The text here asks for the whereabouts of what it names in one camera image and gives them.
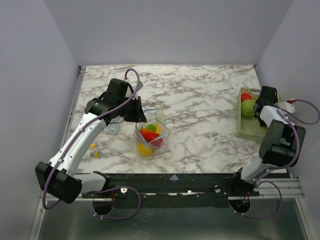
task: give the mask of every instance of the green fruit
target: green fruit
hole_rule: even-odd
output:
[[[146,126],[146,129],[149,129],[152,132],[156,132],[156,126],[153,124],[148,124],[148,126]]]
[[[252,118],[255,115],[254,105],[256,100],[247,99],[241,102],[241,116],[244,118]]]

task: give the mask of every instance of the basket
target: basket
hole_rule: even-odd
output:
[[[259,121],[255,117],[245,118],[241,116],[241,94],[250,94],[253,100],[257,100],[260,94],[260,89],[241,87],[236,103],[236,134],[235,136],[241,139],[254,140],[262,142],[268,127],[261,127]]]

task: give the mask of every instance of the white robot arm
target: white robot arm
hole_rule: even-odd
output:
[[[44,195],[48,192],[65,203],[72,203],[79,194],[100,191],[106,178],[99,172],[76,175],[76,171],[94,139],[118,116],[126,122],[140,123],[147,119],[141,106],[141,98],[136,95],[127,82],[111,79],[106,92],[88,102],[79,125],[64,146],[45,164],[39,162],[35,168],[36,176]]]
[[[254,116],[260,126],[267,126],[268,130],[260,145],[259,157],[234,174],[233,187],[238,192],[251,192],[255,183],[272,171],[292,167],[298,161],[306,130],[288,121],[279,105],[288,106],[288,112],[295,111],[290,103],[278,103],[275,88],[263,86],[255,102]]]

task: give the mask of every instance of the white marble surface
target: white marble surface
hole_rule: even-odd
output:
[[[258,156],[259,143],[235,137],[236,103],[240,87],[260,88],[252,65],[88,66],[71,130],[87,102],[100,96],[112,78],[124,79],[136,69],[144,109],[165,106],[169,129],[162,152],[141,157],[133,139],[134,123],[124,122],[117,135],[102,132],[93,142],[103,153],[90,159],[87,151],[78,171],[89,173],[232,173]],[[133,86],[136,77],[129,75]]]

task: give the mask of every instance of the gray wall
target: gray wall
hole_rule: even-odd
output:
[[[44,0],[79,65],[256,64],[292,0]]]
[[[304,99],[320,107],[320,1],[295,0],[257,66],[261,84],[274,86],[280,98]],[[315,111],[297,104],[297,115],[309,121]],[[297,165],[308,209],[320,237],[320,124],[304,125],[306,137]]]
[[[27,239],[35,174],[58,150],[78,66],[42,0],[0,3],[0,238]]]

